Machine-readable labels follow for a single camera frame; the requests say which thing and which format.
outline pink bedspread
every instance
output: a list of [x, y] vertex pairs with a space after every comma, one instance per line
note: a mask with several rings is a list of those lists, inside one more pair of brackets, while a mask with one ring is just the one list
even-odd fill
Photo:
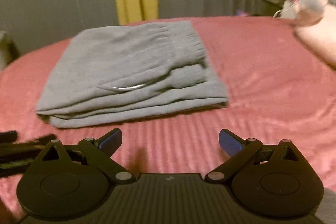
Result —
[[[132, 172], [201, 172], [221, 164], [218, 134], [228, 128], [267, 144], [290, 139], [336, 190], [336, 77], [307, 51], [286, 22], [272, 18], [191, 19], [221, 80], [227, 109], [100, 127], [58, 130], [34, 114], [43, 85], [69, 40], [31, 52], [0, 74], [0, 131], [17, 130], [20, 141], [55, 133], [64, 144], [98, 138], [114, 127], [123, 144], [113, 159]], [[20, 176], [0, 180], [0, 198], [16, 218]]]

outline pink object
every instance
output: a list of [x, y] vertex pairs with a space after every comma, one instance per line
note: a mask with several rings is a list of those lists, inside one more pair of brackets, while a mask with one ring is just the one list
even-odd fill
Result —
[[[123, 144], [113, 159], [134, 173], [201, 172], [227, 159], [218, 134], [228, 128], [265, 144], [290, 139], [325, 187], [336, 190], [336, 78], [306, 50], [286, 21], [263, 17], [190, 19], [229, 92], [226, 109], [172, 115], [99, 127], [58, 130], [34, 113], [49, 73], [69, 40], [31, 52], [0, 74], [0, 131], [19, 141], [54, 133], [63, 144], [99, 138], [114, 127]], [[0, 180], [0, 198], [18, 219], [20, 175]]]

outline black mechanical device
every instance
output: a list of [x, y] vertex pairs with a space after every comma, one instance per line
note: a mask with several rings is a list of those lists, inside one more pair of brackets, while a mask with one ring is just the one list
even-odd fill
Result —
[[321, 224], [321, 180], [290, 140], [263, 145], [223, 129], [231, 157], [200, 174], [141, 174], [110, 159], [122, 143], [116, 128], [95, 140], [51, 140], [17, 186], [21, 224], [222, 223]]

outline white cord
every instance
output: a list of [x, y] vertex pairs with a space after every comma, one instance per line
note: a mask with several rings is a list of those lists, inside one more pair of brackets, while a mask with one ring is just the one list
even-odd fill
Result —
[[279, 11], [277, 11], [275, 14], [274, 14], [274, 16], [273, 16], [273, 18], [276, 18], [277, 16], [279, 16], [279, 15], [281, 15], [282, 13], [285, 13], [285, 12], [287, 12], [289, 9], [292, 9], [295, 5], [297, 5], [298, 4], [298, 2], [295, 2], [295, 3], [293, 3], [293, 5], [291, 5], [287, 10], [279, 10]]

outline folded garment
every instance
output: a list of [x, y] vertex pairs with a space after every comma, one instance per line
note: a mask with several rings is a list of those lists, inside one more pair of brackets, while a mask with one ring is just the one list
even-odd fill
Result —
[[70, 42], [36, 113], [78, 128], [225, 107], [227, 92], [189, 21], [89, 29]]

